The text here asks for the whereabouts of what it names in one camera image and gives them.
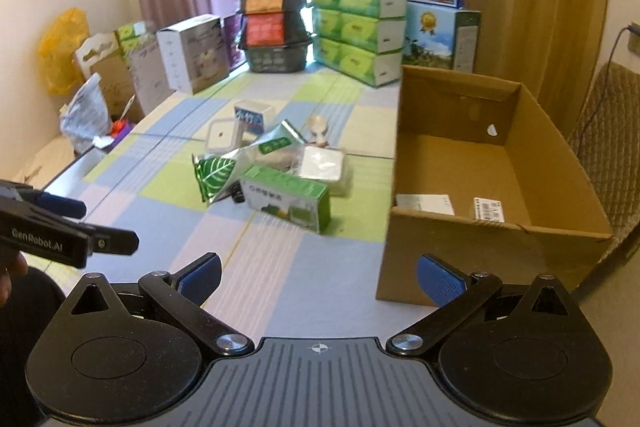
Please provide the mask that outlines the person's left hand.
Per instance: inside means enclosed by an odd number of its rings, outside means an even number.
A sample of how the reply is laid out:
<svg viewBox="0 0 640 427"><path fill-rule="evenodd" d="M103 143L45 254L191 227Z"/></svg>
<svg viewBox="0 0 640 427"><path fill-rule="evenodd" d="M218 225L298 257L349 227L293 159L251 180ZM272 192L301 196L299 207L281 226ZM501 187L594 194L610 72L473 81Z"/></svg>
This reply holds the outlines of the person's left hand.
<svg viewBox="0 0 640 427"><path fill-rule="evenodd" d="M9 300L13 280L24 277L28 272L28 263L20 251L12 251L9 260L2 260L0 269L0 307Z"/></svg>

